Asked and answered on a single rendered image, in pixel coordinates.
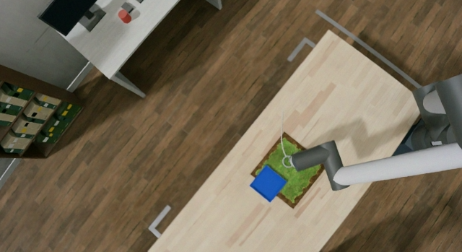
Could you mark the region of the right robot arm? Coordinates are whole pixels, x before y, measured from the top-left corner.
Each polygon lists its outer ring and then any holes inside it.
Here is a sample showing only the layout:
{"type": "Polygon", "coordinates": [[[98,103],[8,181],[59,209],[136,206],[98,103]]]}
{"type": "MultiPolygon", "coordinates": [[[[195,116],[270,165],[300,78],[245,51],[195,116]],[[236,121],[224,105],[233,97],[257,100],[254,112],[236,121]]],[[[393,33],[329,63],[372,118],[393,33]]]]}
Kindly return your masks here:
{"type": "Polygon", "coordinates": [[[414,152],[344,166],[333,140],[291,155],[296,171],[323,163],[332,191],[339,191],[358,183],[462,168],[462,74],[412,94],[425,124],[411,135],[414,152]]]}

